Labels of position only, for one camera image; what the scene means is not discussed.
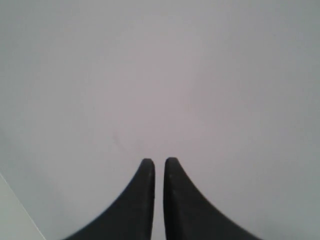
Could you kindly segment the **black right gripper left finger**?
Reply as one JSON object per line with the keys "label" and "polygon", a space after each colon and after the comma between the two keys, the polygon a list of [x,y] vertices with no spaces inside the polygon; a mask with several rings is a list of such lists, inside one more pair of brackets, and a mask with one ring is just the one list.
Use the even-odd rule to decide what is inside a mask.
{"label": "black right gripper left finger", "polygon": [[141,161],[118,198],[96,219],[67,240],[150,240],[155,203],[155,164]]}

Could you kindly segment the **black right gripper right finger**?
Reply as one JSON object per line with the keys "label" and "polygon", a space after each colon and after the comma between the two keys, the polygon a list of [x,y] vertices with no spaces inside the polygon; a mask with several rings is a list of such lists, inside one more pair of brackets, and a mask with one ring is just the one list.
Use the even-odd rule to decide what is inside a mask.
{"label": "black right gripper right finger", "polygon": [[175,157],[165,161],[163,215],[167,240],[257,240],[213,206]]}

